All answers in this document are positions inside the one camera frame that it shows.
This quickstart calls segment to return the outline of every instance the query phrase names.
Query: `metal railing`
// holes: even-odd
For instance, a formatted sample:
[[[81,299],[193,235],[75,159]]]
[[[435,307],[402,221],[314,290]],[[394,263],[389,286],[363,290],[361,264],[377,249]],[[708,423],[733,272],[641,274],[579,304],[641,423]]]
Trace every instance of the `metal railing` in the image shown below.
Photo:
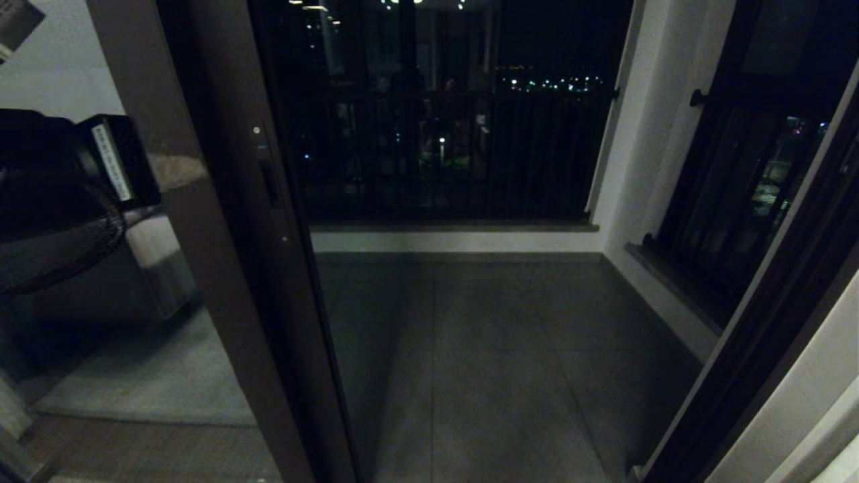
[[[609,93],[329,95],[291,126],[311,221],[583,219]]]

